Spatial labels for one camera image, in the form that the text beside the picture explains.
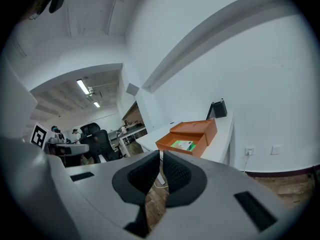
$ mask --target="fluorescent light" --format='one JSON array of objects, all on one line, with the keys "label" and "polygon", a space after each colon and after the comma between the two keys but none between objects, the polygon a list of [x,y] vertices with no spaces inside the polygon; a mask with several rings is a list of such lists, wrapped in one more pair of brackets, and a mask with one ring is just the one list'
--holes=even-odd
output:
[{"label": "fluorescent light", "polygon": [[77,80],[76,82],[78,83],[78,85],[80,86],[84,94],[90,94],[90,92],[88,91],[87,87],[85,86],[84,82],[82,82],[81,79]]}]

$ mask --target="wooden floor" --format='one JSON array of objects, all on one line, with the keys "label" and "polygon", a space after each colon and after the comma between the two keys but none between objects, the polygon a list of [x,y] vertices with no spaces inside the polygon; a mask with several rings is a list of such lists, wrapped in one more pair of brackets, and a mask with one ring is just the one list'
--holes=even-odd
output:
[{"label": "wooden floor", "polygon": [[133,141],[130,144],[126,145],[126,149],[129,151],[131,156],[139,155],[144,152],[140,144],[136,141]]},{"label": "wooden floor", "polygon": [[[276,178],[254,178],[256,181],[264,185],[278,195],[288,208],[293,208],[302,202],[307,201],[315,188],[314,179],[308,174],[302,174],[291,177],[276,177]],[[167,180],[164,178],[166,184],[162,186],[158,179],[155,184],[158,187],[167,186]],[[169,195],[168,188],[156,188],[154,185],[150,189],[145,199],[146,218],[149,230],[160,221],[166,212],[166,198]]]},{"label": "wooden floor", "polygon": [[169,196],[169,190],[167,179],[164,177],[162,163],[160,165],[160,173],[163,176],[165,184],[161,185],[159,180],[156,179],[154,183],[159,188],[153,185],[145,198],[145,213],[149,231],[153,229],[166,212],[166,199]]}]

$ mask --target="orange box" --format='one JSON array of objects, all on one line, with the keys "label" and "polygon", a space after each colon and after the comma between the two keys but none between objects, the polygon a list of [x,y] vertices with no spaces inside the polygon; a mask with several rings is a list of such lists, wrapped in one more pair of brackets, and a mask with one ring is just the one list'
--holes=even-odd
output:
[{"label": "orange box", "polygon": [[[155,142],[160,151],[171,150],[180,153],[201,157],[217,133],[216,121],[203,120],[181,122],[170,129],[170,133]],[[193,141],[195,148],[192,151],[171,147],[176,141]]]}]

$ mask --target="white ceiling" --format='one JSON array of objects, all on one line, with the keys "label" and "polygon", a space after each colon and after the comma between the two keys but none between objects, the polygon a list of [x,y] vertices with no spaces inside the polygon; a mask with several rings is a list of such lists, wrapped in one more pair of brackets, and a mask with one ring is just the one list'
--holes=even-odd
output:
[{"label": "white ceiling", "polygon": [[[31,133],[35,122],[41,124],[41,122],[59,117],[66,112],[96,108],[93,102],[98,102],[102,108],[115,106],[119,86],[118,75],[119,70],[79,75],[40,93],[35,97],[38,105],[31,115],[24,135],[27,136]],[[89,98],[77,84],[78,79],[82,79],[87,89],[92,88],[93,93]]]},{"label": "white ceiling", "polygon": [[81,38],[89,33],[124,36],[140,0],[65,0],[49,13],[49,6],[36,20],[18,23],[7,44],[12,65],[52,40]]},{"label": "white ceiling", "polygon": [[[55,13],[49,6],[36,20],[24,20],[17,24],[7,42],[5,54],[15,68],[37,48],[53,40],[82,38],[91,33],[125,36],[126,30],[140,0],[65,0]],[[75,112],[100,106],[112,106],[116,102],[119,85],[118,70],[91,75],[79,75],[94,94],[88,100],[76,80],[50,88],[35,98],[38,105],[27,124],[24,135],[31,133],[35,122],[46,122],[66,112]]]}]

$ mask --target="open box lid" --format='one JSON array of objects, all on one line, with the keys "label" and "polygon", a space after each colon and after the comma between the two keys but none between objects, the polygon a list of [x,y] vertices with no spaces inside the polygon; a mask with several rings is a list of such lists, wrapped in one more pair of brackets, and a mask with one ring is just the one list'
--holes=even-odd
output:
[{"label": "open box lid", "polygon": [[213,123],[214,120],[181,122],[170,129],[171,133],[184,133],[184,134],[204,134],[206,128]]},{"label": "open box lid", "polygon": [[214,119],[181,122],[172,127],[170,132],[173,134],[205,134],[207,145],[209,145],[217,133],[217,126]]}]

